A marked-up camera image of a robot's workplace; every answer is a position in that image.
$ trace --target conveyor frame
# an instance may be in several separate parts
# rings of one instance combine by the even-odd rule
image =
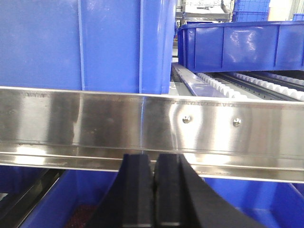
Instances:
[[[172,152],[201,176],[304,182],[301,102],[1,87],[0,103],[3,165],[116,171]]]

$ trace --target crate rim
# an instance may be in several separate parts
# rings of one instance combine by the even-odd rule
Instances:
[[[304,25],[304,21],[249,21],[249,22],[227,22],[227,23],[207,23],[207,24],[185,24],[179,30],[213,28],[213,27],[238,27],[238,26],[280,26],[280,25]]]

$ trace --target bolt head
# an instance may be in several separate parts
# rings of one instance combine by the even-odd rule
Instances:
[[[233,120],[233,126],[239,127],[242,123],[242,120],[240,118],[236,118]]]
[[[183,121],[185,124],[187,124],[187,123],[189,123],[189,122],[191,121],[191,117],[188,116],[188,115],[186,115],[186,116],[183,117],[182,121]]]

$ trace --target stacked blue crate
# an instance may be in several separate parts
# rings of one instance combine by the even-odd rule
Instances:
[[[232,21],[267,21],[270,0],[236,0]]]
[[[304,13],[295,13],[293,20],[304,20]]]

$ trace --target blue plastic bin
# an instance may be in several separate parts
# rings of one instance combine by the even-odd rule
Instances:
[[[267,21],[267,20],[268,20],[268,12],[233,11],[232,13],[233,22]]]
[[[115,177],[114,172],[66,171],[20,228],[64,227],[79,205],[96,205]],[[304,224],[304,197],[291,184],[205,181],[229,203],[269,228],[300,228]]]
[[[18,194],[32,185],[45,169],[0,166],[0,192]]]
[[[304,20],[304,13],[295,13],[293,20]]]
[[[97,205],[115,172],[66,171],[20,228],[63,228],[80,205]]]
[[[289,183],[206,178],[230,204],[268,228],[303,228],[304,197]]]
[[[233,10],[268,13],[269,3],[270,0],[235,0]]]
[[[0,85],[169,91],[176,0],[0,2]]]
[[[190,71],[304,70],[304,21],[183,25],[179,64]]]

